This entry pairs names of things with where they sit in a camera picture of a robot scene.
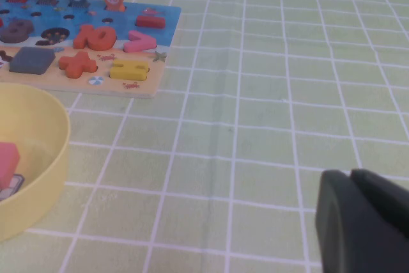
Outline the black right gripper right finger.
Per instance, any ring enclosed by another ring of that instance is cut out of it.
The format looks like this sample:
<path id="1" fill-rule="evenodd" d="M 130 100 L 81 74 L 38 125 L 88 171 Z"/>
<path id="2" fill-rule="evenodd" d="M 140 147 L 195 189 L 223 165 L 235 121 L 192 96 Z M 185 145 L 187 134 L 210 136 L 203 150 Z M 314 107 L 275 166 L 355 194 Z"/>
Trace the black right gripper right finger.
<path id="1" fill-rule="evenodd" d="M 408 190 L 367 169 L 352 169 L 350 178 L 379 215 L 408 238 Z"/>

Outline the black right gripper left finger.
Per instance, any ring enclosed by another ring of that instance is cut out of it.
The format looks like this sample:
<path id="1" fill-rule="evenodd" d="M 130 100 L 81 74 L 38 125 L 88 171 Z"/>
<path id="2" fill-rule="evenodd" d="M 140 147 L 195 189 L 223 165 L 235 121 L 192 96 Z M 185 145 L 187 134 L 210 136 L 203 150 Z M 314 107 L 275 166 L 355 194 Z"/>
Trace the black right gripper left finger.
<path id="1" fill-rule="evenodd" d="M 315 225 L 324 272 L 408 272 L 408 238 L 386 222 L 350 178 L 320 178 Z"/>

